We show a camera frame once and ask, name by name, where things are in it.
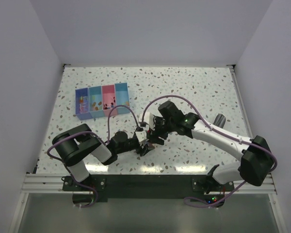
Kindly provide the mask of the purple candy bin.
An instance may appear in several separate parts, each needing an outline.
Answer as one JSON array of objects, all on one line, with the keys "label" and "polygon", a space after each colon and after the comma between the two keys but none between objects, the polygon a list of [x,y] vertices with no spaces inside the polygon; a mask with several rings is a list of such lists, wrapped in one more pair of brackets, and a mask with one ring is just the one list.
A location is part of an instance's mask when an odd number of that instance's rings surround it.
[{"label": "purple candy bin", "polygon": [[88,120],[92,118],[89,111],[88,88],[75,90],[75,115],[79,120]]}]

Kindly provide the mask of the clear plastic jar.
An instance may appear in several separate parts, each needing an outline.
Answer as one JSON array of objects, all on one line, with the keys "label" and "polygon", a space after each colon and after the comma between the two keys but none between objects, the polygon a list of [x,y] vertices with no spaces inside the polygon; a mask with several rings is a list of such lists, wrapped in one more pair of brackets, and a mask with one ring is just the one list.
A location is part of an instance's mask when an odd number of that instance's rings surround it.
[{"label": "clear plastic jar", "polygon": [[155,146],[149,142],[147,142],[147,146],[148,146],[148,149],[149,150],[154,150],[155,149]]}]

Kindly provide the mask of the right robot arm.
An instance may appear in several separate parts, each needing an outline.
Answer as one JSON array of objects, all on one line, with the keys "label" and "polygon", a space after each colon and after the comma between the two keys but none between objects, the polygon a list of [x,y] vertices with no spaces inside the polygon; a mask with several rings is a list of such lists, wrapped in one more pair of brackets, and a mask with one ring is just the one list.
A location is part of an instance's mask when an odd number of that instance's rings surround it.
[{"label": "right robot arm", "polygon": [[276,166],[266,140],[261,136],[242,137],[210,124],[195,113],[183,114],[171,101],[158,107],[160,116],[143,112],[140,122],[149,126],[151,143],[163,144],[168,133],[177,133],[191,139],[209,143],[232,155],[236,161],[229,165],[215,165],[200,183],[216,191],[224,184],[243,180],[261,186]]}]

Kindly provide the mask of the pink candy bin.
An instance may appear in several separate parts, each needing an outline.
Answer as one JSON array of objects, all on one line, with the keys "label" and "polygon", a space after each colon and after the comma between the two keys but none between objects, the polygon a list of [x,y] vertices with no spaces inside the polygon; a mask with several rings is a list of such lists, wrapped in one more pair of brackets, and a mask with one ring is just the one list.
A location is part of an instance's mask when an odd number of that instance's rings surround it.
[{"label": "pink candy bin", "polygon": [[115,85],[102,86],[102,109],[107,117],[111,110],[116,106]]}]

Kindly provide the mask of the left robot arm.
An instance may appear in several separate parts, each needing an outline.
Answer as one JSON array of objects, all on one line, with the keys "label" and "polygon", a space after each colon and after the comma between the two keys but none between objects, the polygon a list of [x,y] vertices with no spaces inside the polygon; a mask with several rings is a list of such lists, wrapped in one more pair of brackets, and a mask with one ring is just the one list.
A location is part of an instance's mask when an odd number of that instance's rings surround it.
[{"label": "left robot arm", "polygon": [[47,155],[62,162],[73,177],[73,184],[79,190],[86,190],[90,187],[91,178],[83,161],[85,157],[91,154],[107,166],[117,160],[118,154],[128,151],[144,156],[154,149],[147,142],[146,133],[137,127],[133,137],[129,138],[126,132],[118,131],[105,143],[87,124],[82,124],[57,135]]}]

